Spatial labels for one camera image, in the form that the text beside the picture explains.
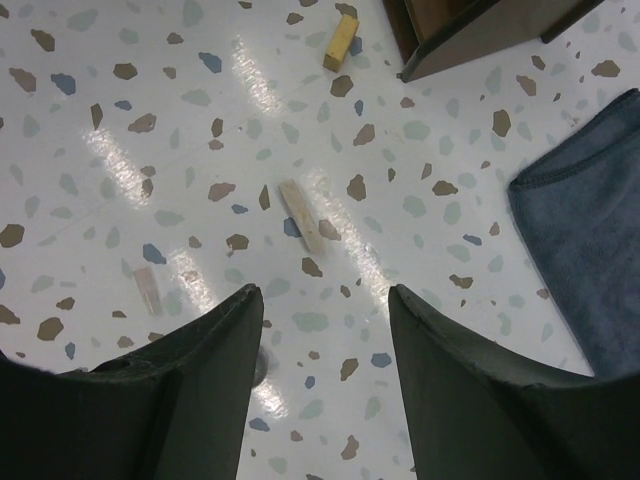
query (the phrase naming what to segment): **wooden block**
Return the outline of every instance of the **wooden block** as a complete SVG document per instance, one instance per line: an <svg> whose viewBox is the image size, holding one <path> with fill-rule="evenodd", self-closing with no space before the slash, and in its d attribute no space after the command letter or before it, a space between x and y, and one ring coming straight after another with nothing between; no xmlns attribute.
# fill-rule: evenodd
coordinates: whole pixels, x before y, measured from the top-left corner
<svg viewBox="0 0 640 480"><path fill-rule="evenodd" d="M324 56L324 68L338 72L347 56L353 37L356 36L360 21L350 15L343 15L338 28L336 28L327 53Z"/></svg>
<svg viewBox="0 0 640 480"><path fill-rule="evenodd" d="M324 252L324 241L296 182L285 180L278 188L309 251L314 254Z"/></svg>
<svg viewBox="0 0 640 480"><path fill-rule="evenodd" d="M162 315L162 304L160 303L160 292L153 270L149 267L139 268L133 272L142 301L149 311L149 315Z"/></svg>

